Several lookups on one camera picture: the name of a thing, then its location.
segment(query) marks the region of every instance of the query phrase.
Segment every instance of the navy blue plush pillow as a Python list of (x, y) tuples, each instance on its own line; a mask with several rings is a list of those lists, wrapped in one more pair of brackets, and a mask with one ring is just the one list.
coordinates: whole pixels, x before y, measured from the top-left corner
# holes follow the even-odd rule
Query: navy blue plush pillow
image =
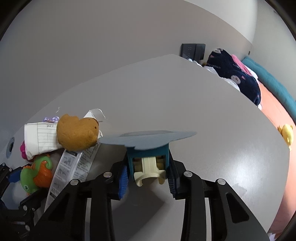
[(220, 77), (235, 82), (241, 93), (255, 105), (260, 104), (261, 92), (255, 78), (243, 72), (224, 49), (212, 51), (207, 60), (207, 66), (213, 67)]
[(296, 103), (287, 89), (265, 68), (248, 56), (244, 58), (242, 63), (248, 66), (258, 75), (258, 78), (262, 84), (264, 84), (264, 86), (278, 99), (278, 101), (283, 105), (288, 114), (291, 116), (294, 123), (296, 123)]

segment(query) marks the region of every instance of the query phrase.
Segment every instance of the screw head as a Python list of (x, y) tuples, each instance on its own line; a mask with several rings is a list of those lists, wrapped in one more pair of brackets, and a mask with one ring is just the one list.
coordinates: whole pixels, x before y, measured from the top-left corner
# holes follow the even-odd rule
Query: screw head
[(190, 171), (186, 171), (186, 172), (184, 172), (184, 176), (185, 177), (192, 177), (192, 172), (190, 172)]
[(225, 185), (226, 184), (226, 181), (222, 178), (218, 179), (217, 181), (220, 185)]
[(104, 177), (105, 177), (105, 178), (112, 177), (112, 173), (111, 173), (111, 172), (105, 172), (105, 173), (104, 173)]
[(70, 182), (70, 184), (72, 185), (72, 186), (75, 186), (75, 185), (77, 185), (79, 183), (79, 181), (77, 180), (77, 179), (73, 179), (73, 180), (71, 180), (71, 182)]

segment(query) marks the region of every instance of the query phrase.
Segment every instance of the pink toy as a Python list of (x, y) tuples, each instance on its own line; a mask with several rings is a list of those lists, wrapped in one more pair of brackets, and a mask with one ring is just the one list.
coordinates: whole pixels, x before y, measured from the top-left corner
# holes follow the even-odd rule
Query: pink toy
[(28, 160), (26, 155), (26, 150), (25, 150), (25, 141), (22, 142), (22, 145), (20, 146), (20, 151), (22, 153), (22, 158), (25, 160)]

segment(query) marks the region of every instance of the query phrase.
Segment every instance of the white wall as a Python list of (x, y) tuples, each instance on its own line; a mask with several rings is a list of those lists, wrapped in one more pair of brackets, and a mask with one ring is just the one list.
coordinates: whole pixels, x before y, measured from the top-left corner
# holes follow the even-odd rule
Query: white wall
[(221, 18), (253, 42), (257, 22), (257, 0), (185, 0)]
[(258, 20), (250, 57), (296, 99), (296, 41), (281, 17), (264, 0), (258, 0)]
[(0, 150), (64, 91), (128, 64), (179, 55), (190, 42), (206, 44), (205, 60), (217, 47), (239, 58), (251, 49), (228, 23), (183, 0), (31, 1), (0, 41)]

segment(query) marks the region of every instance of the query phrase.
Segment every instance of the stuffed animal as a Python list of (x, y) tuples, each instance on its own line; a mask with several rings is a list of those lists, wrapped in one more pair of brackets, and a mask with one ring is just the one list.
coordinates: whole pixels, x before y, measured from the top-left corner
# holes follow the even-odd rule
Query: stuffed animal
[(285, 142), (289, 146), (289, 149), (291, 150), (292, 149), (291, 145), (292, 145), (293, 140), (294, 140), (293, 126), (285, 124), (285, 125), (283, 125), (282, 128), (279, 126), (278, 131), (281, 133), (281, 135), (283, 136)]
[(220, 77), (235, 82), (239, 90), (256, 106), (260, 104), (261, 91), (255, 78), (242, 71), (225, 50), (215, 49), (207, 60), (207, 66), (213, 67)]
[(49, 188), (53, 178), (52, 168), (53, 164), (48, 156), (36, 156), (33, 165), (24, 166), (20, 173), (23, 189), (32, 194), (39, 188)]
[(69, 151), (81, 151), (95, 146), (99, 123), (94, 118), (63, 115), (57, 123), (57, 139)]

